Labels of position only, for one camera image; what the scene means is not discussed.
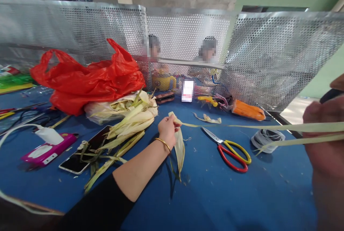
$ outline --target pink power bank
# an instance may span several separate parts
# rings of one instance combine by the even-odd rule
[[[60,135],[64,139],[60,144],[51,145],[44,143],[20,159],[39,167],[45,167],[76,141],[76,137],[73,134],[62,133]]]

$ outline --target yellow glue gun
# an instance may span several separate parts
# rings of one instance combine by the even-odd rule
[[[214,107],[218,106],[218,103],[215,100],[213,100],[213,98],[210,96],[200,96],[197,99],[198,100],[205,100],[205,101],[211,103]]]

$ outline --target phone screen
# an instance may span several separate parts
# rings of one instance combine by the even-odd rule
[[[99,133],[97,133],[93,138],[91,138],[89,140],[89,146],[86,149],[85,153],[94,153],[92,151],[90,151],[90,149],[95,150],[98,149],[99,146],[102,144],[106,133],[108,133],[110,131],[110,125],[106,126],[104,129],[102,129]],[[71,155],[65,162],[63,162],[60,166],[63,168],[67,168],[69,170],[72,170],[76,173],[81,172],[87,165],[88,163],[86,162],[80,162],[80,156],[81,155]],[[83,160],[88,160],[93,158],[92,156],[83,156],[82,159]]]
[[[182,102],[192,102],[194,94],[194,80],[185,79],[183,81]]]

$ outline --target black sleeve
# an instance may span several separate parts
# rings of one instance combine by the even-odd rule
[[[111,174],[63,216],[56,230],[116,231],[133,205]]]
[[[338,97],[339,95],[343,94],[344,92],[336,89],[330,89],[322,98],[320,99],[320,103],[324,104],[326,101]]]

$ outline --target black smartphone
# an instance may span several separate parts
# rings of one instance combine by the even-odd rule
[[[100,147],[102,144],[104,138],[106,137],[106,133],[110,131],[111,126],[108,125],[104,129],[102,129],[99,133],[97,133],[95,136],[93,136],[89,140],[89,146],[86,149],[85,153],[94,153],[91,150],[96,150]],[[82,150],[77,150],[75,153],[81,153]],[[71,172],[73,174],[81,174],[85,169],[89,166],[89,163],[81,162],[80,161],[80,155],[72,154],[69,158],[67,158],[61,165],[58,167],[60,169],[66,170],[68,172]],[[83,160],[88,160],[93,158],[92,156],[83,156]]]

